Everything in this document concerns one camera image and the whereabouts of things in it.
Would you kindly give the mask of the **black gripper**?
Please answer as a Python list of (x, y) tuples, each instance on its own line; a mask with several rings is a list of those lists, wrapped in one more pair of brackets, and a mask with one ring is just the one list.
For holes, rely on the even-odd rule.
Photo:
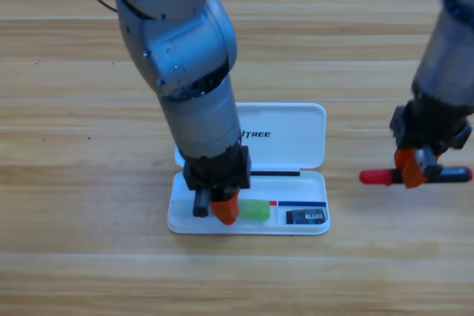
[(184, 179), (194, 191), (193, 216), (205, 218), (212, 212), (224, 225), (232, 225), (239, 215), (238, 194), (250, 188), (249, 148), (228, 147), (216, 157), (186, 158)]
[(406, 188), (416, 188), (439, 176), (439, 157), (449, 149), (462, 149), (472, 128), (467, 119), (472, 107), (454, 107), (429, 96), (397, 106), (390, 121), (395, 139), (394, 162), (402, 169)]

